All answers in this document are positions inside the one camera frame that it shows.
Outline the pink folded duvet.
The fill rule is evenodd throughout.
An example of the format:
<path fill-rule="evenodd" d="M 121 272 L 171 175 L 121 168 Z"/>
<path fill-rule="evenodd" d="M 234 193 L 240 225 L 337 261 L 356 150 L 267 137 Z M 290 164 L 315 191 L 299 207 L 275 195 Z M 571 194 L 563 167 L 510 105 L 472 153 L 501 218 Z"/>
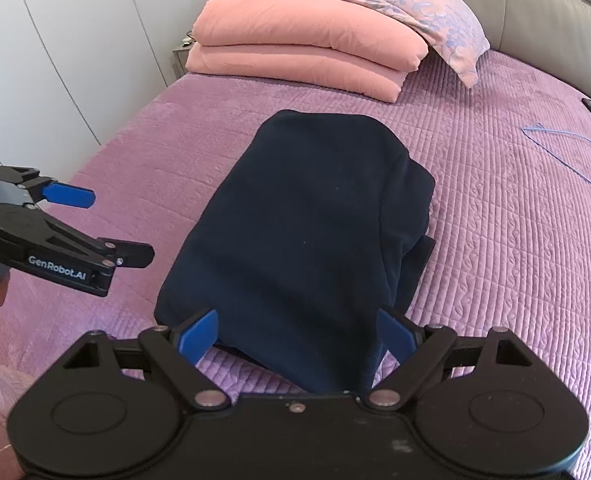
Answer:
<path fill-rule="evenodd" d="M 316 84 L 396 102 L 428 46 L 393 18 L 340 0 L 209 0 L 189 72 Z"/>

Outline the blue thread on bedspread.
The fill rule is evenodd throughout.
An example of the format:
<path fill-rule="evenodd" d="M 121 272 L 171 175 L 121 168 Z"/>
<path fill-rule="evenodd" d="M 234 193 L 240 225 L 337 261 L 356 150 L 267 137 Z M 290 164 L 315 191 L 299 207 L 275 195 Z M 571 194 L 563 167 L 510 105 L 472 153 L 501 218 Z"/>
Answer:
<path fill-rule="evenodd" d="M 549 159 L 574 186 L 576 193 L 591 200 L 591 137 L 569 130 L 534 124 L 520 128 L 528 144 Z"/>

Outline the grey bedside table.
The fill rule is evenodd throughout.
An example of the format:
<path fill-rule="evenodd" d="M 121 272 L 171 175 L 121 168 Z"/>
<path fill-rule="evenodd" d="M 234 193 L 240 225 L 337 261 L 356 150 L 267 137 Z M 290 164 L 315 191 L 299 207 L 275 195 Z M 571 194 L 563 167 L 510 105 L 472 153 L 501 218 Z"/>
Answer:
<path fill-rule="evenodd" d="M 180 79 L 187 73 L 186 63 L 190 50 L 194 45 L 193 41 L 185 42 L 172 50 L 174 62 L 173 68 L 177 79 Z"/>

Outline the white wardrobe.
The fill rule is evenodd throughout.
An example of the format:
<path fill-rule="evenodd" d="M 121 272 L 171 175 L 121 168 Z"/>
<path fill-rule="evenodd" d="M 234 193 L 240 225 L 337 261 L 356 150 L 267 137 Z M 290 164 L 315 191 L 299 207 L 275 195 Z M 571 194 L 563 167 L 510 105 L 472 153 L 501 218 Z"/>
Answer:
<path fill-rule="evenodd" d="M 0 164 L 68 179 L 177 81 L 207 0 L 0 0 Z"/>

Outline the navy hoodie white stripes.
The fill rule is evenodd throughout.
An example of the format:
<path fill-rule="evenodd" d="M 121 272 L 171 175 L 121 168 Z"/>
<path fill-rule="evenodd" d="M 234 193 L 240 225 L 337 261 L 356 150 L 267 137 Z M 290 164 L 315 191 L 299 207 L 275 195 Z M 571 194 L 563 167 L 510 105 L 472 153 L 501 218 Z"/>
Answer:
<path fill-rule="evenodd" d="M 433 251 L 434 179 L 363 115 L 282 110 L 259 128 L 189 232 L 154 316 L 218 312 L 218 343 L 317 393 L 361 392 Z"/>

